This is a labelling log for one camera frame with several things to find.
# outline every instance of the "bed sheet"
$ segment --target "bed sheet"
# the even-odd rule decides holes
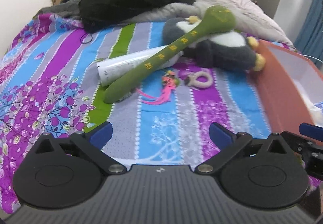
[[[137,93],[103,103],[93,61],[161,46],[163,26],[138,23],[88,35],[78,21],[39,15],[17,35],[0,66],[0,203],[7,213],[19,207],[12,176],[45,131],[67,137],[110,121],[113,136],[102,151],[128,168],[190,164],[194,169],[220,151],[209,139],[212,122],[233,132],[268,136],[255,87],[243,72],[203,69],[214,77],[210,88],[181,83],[171,101],[158,106],[142,103]],[[181,79],[201,70],[185,58],[170,69]],[[164,73],[151,74],[142,91],[159,96]]]

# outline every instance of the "teething ring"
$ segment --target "teething ring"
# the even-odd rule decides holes
[[[207,81],[200,82],[197,80],[199,77],[205,77]],[[208,88],[213,84],[213,78],[208,72],[199,71],[196,73],[189,74],[184,80],[184,84],[187,86],[194,86],[197,88]]]

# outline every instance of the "green massage hammer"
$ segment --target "green massage hammer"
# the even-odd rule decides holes
[[[141,81],[159,66],[198,39],[209,34],[228,32],[234,28],[235,17],[230,10],[222,6],[209,7],[206,10],[203,20],[193,30],[110,84],[105,90],[104,102],[112,104],[118,101],[132,89],[140,85]]]

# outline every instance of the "penguin plush toy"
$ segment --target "penguin plush toy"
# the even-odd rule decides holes
[[[196,16],[187,19],[169,19],[163,28],[163,41],[170,44],[185,33],[194,29],[201,20]],[[254,70],[264,68],[265,58],[254,52],[258,41],[253,37],[245,38],[232,30],[226,33],[203,37],[184,49],[184,56],[193,58],[200,67],[219,67],[225,70]]]

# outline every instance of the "white can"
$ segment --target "white can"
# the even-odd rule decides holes
[[[99,72],[99,77],[102,86],[107,86],[113,83],[115,80],[126,74],[131,69],[138,66],[140,63],[147,60],[166,46],[156,47],[133,54],[123,55],[112,59],[106,59],[96,64]],[[170,67],[174,65],[178,58],[183,55],[183,52],[179,52],[177,55],[168,60],[165,64],[160,66],[158,70]]]

